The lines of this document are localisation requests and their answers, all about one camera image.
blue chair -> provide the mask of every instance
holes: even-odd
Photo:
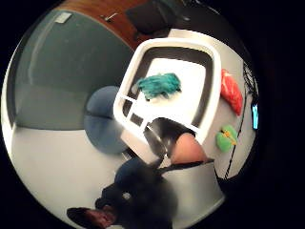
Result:
[[[118,88],[107,86],[96,91],[88,100],[84,126],[94,147],[105,154],[120,154],[128,146],[121,140],[122,126],[114,119],[113,102]]]

small device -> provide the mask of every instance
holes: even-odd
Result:
[[[253,118],[253,128],[257,130],[258,128],[258,110],[257,103],[252,104],[252,118]]]

wooden cabinet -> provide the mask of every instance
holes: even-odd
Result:
[[[57,9],[88,15],[102,23],[135,50],[140,43],[150,37],[144,34],[135,37],[137,30],[127,18],[125,11],[144,2],[146,0],[66,0]]]

